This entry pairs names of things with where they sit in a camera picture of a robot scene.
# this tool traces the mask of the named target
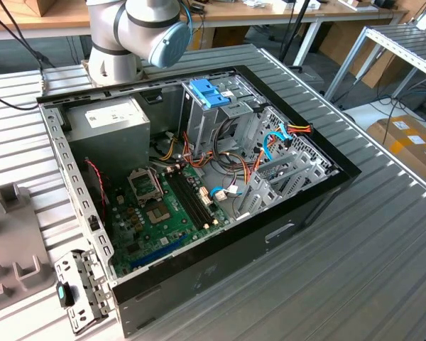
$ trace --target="workbench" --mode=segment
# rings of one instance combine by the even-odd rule
[[[144,70],[154,78],[240,64],[362,174],[312,226],[127,340],[423,340],[426,182],[252,45],[188,52],[169,69]],[[80,66],[47,72],[50,94],[91,87]],[[34,102],[38,80],[36,71],[0,75],[0,96]],[[0,104],[0,185],[11,181],[29,188],[52,261],[87,246],[40,114]],[[0,340],[17,339],[75,339],[55,287],[0,311]],[[111,314],[76,340],[122,340],[121,327]]]
[[[275,12],[270,5],[263,9],[253,9],[242,2],[224,3],[212,2],[205,5],[207,12],[204,20],[204,28],[216,28],[225,26],[252,26],[288,23],[290,11],[284,13]],[[389,10],[379,9],[375,12],[357,12],[340,4],[337,0],[329,0],[328,4],[321,5],[317,11],[307,11],[303,17],[303,23],[309,23],[305,39],[295,59],[294,65],[302,65],[320,26],[324,22],[332,21],[358,21],[371,19],[391,19],[390,25],[399,23],[405,9]],[[54,6],[42,18],[14,14],[18,25],[27,38],[82,36],[90,34],[89,16],[84,0],[58,0]],[[293,15],[293,23],[298,13]],[[10,20],[3,11],[0,11],[0,19],[10,28]],[[194,26],[199,27],[202,19],[199,15],[193,16]],[[0,26],[0,40],[9,39],[9,34]]]

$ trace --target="green motherboard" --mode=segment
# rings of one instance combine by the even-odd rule
[[[110,205],[106,230],[114,247],[112,263],[119,277],[229,223],[216,203],[206,205],[201,201],[203,184],[191,166],[173,174],[159,173],[156,178],[161,197],[144,204],[138,203],[135,193],[145,195],[155,190],[148,177],[132,180],[135,192],[126,182],[107,193]]]

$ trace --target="blue plastic clip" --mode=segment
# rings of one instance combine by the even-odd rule
[[[230,103],[230,99],[221,95],[218,88],[215,87],[209,80],[192,80],[190,82],[192,91],[205,101],[208,108],[220,107]]]

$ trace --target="slotted aluminum surface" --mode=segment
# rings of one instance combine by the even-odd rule
[[[128,340],[423,340],[425,184],[252,45],[186,53],[175,67],[146,65],[146,72],[239,64],[363,173],[311,227]],[[2,75],[0,95],[31,102],[37,79],[36,72]],[[48,79],[50,93],[90,87],[80,67],[50,71]],[[0,104],[0,185],[9,181],[30,188],[52,261],[86,247],[39,113]],[[0,311],[0,340],[51,339],[74,339],[54,288]],[[121,327],[110,316],[76,340],[122,340]]]
[[[426,33],[414,25],[372,26],[366,35],[426,73]]]

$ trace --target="blue pcie slot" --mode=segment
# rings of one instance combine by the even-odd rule
[[[130,263],[131,268],[137,268],[139,266],[143,266],[145,264],[151,263],[152,261],[155,261],[158,258],[161,258],[162,256],[165,256],[166,254],[175,251],[180,247],[182,244],[182,241],[184,238],[187,237],[187,234],[180,237],[176,242],[173,242],[169,245],[166,245],[165,247],[161,247],[159,250],[153,251],[151,254],[147,254],[146,256],[136,260],[132,261]]]

